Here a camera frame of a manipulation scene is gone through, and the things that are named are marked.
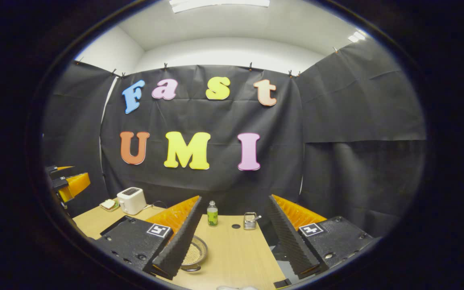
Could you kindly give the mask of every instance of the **wooden table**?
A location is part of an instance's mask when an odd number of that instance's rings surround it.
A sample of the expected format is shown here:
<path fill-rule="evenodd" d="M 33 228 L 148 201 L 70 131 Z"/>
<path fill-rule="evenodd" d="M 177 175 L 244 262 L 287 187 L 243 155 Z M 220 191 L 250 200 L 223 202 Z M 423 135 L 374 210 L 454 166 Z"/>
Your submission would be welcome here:
<path fill-rule="evenodd" d="M 133 217 L 145 220 L 162 210 L 156 206 L 149 207 Z M 123 216 L 121 209 L 109 213 L 98 206 L 73 220 L 85 235 L 97 239 L 101 237 L 101 231 Z M 241 228 L 233 229 L 233 224 L 239 224 Z M 273 282 L 286 279 L 261 229 L 244 230 L 243 216 L 219 216 L 218 225 L 211 227 L 207 224 L 207 215 L 202 215 L 195 235 L 209 248 L 206 259 L 199 264 L 201 270 L 179 270 L 173 281 L 162 277 L 159 279 L 195 290 L 215 290 L 222 285 L 274 290 Z"/>

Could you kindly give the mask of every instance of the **black paper backdrop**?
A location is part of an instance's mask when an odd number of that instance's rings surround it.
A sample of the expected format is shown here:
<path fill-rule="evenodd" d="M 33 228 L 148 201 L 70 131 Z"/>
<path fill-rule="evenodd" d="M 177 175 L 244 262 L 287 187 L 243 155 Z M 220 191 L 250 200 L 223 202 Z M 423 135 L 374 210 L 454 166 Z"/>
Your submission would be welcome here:
<path fill-rule="evenodd" d="M 45 166 L 75 166 L 91 184 L 68 202 L 72 217 L 109 198 L 99 159 L 103 107 L 115 76 L 89 64 L 73 62 L 49 97 L 43 120 Z"/>
<path fill-rule="evenodd" d="M 305 142 L 300 204 L 385 235 L 416 193 L 426 151 L 405 73 L 367 39 L 325 57 L 296 83 Z"/>
<path fill-rule="evenodd" d="M 205 96 L 212 77 L 230 79 L 230 96 L 209 100 Z M 122 92 L 139 80 L 142 88 L 139 107 L 125 114 Z M 151 92 L 162 79 L 175 79 L 174 99 L 154 99 Z M 276 85 L 271 96 L 277 104 L 263 106 L 253 84 L 269 79 Z M 276 194 L 294 202 L 302 178 L 302 123 L 300 96 L 288 75 L 236 66 L 180 66 L 129 75 L 118 80 L 105 110 L 101 127 L 103 170 L 109 192 L 114 197 L 130 186 L 144 189 L 147 202 L 156 200 L 168 206 L 202 196 L 202 202 L 215 200 L 220 215 L 242 215 L 246 211 L 263 214 L 267 196 Z M 120 156 L 120 133 L 134 133 L 131 154 L 138 150 L 137 132 L 148 132 L 146 158 L 140 165 L 125 163 Z M 211 135 L 207 144 L 208 170 L 164 167 L 168 153 L 166 133 L 181 132 L 188 143 L 196 132 Z M 240 171 L 240 133 L 257 133 L 257 171 Z M 265 235 L 267 218 L 259 220 Z"/>

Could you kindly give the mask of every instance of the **toaster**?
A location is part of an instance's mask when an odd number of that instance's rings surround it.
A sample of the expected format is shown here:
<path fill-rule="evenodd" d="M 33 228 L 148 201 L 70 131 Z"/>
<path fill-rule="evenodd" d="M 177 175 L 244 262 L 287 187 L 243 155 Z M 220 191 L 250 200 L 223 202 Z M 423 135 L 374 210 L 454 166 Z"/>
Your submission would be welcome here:
<path fill-rule="evenodd" d="M 146 206 L 144 192 L 137 187 L 130 187 L 118 193 L 118 201 L 124 213 L 136 215 Z"/>

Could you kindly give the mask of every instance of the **bowl of grain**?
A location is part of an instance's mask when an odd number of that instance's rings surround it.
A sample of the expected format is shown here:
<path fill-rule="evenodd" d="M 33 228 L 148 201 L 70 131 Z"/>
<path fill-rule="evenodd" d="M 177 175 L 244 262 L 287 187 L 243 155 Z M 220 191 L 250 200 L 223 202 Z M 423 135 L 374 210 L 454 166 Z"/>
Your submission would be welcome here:
<path fill-rule="evenodd" d="M 198 265 L 199 262 L 203 261 L 207 256 L 207 245 L 199 237 L 193 236 L 193 240 L 189 245 L 186 257 L 182 261 L 182 270 L 187 272 L 194 272 L 201 269 Z"/>

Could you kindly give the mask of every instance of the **foam letter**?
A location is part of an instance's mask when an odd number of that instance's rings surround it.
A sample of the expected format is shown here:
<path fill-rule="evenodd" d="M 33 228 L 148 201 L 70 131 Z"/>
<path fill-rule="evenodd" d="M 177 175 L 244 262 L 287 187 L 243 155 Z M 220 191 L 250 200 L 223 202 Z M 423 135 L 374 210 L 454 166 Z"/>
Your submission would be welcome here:
<path fill-rule="evenodd" d="M 196 133 L 189 142 L 189 145 L 186 145 L 186 141 L 184 141 L 180 132 L 167 132 L 166 138 L 169 140 L 169 143 L 168 158 L 164 162 L 165 167 L 178 167 L 178 162 L 175 160 L 176 154 L 176 156 L 178 156 L 178 161 L 180 161 L 180 164 L 184 168 L 189 162 L 189 158 L 193 156 L 189 167 L 192 169 L 209 169 L 209 164 L 207 163 L 207 141 L 210 139 L 209 133 Z"/>
<path fill-rule="evenodd" d="M 157 83 L 157 86 L 162 87 L 157 87 L 151 92 L 151 96 L 155 99 L 173 99 L 176 96 L 175 89 L 178 86 L 178 82 L 174 79 L 163 79 Z"/>
<path fill-rule="evenodd" d="M 125 114 L 128 114 L 139 107 L 139 103 L 137 103 L 135 99 L 141 99 L 140 88 L 142 87 L 144 87 L 144 81 L 140 80 L 131 85 L 130 88 L 123 90 L 123 96 L 125 96 L 126 102 Z"/>
<path fill-rule="evenodd" d="M 262 81 L 254 83 L 254 87 L 257 88 L 257 98 L 259 99 L 259 103 L 265 106 L 273 106 L 277 103 L 275 98 L 269 96 L 271 91 L 277 89 L 275 85 L 269 84 L 269 79 L 263 79 Z"/>
<path fill-rule="evenodd" d="M 259 134 L 241 133 L 237 135 L 241 140 L 241 163 L 237 166 L 239 170 L 257 170 L 261 165 L 257 163 L 256 143 L 259 140 Z"/>
<path fill-rule="evenodd" d="M 121 158 L 123 161 L 128 164 L 139 165 L 146 158 L 146 139 L 149 138 L 148 132 L 139 132 L 137 133 L 137 138 L 139 139 L 139 150 L 137 151 L 137 156 L 132 156 L 130 154 L 130 143 L 134 134 L 132 132 L 121 132 L 119 134 L 121 137 Z"/>
<path fill-rule="evenodd" d="M 230 95 L 230 79 L 228 77 L 213 77 L 208 83 L 205 95 L 208 99 L 226 99 Z"/>

